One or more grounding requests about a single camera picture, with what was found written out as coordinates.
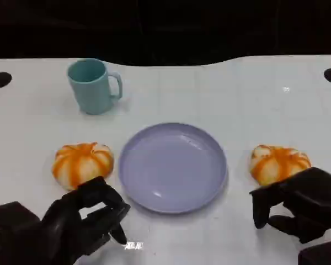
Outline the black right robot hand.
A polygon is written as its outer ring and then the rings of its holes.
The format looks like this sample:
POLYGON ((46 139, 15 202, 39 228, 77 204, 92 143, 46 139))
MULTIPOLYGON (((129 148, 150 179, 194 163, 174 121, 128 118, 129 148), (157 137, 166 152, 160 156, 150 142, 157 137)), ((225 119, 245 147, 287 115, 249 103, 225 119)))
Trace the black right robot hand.
POLYGON ((331 229, 331 174, 317 167, 250 192, 257 229, 269 224, 300 243, 331 229))

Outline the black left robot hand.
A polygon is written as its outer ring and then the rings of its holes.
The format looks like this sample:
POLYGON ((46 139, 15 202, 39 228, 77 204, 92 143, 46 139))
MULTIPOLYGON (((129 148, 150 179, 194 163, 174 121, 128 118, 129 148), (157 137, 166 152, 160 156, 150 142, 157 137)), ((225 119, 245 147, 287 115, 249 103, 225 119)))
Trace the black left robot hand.
POLYGON ((130 210, 99 176, 56 200, 41 221, 41 247, 48 264, 74 264, 110 239, 125 245, 121 221, 130 210))

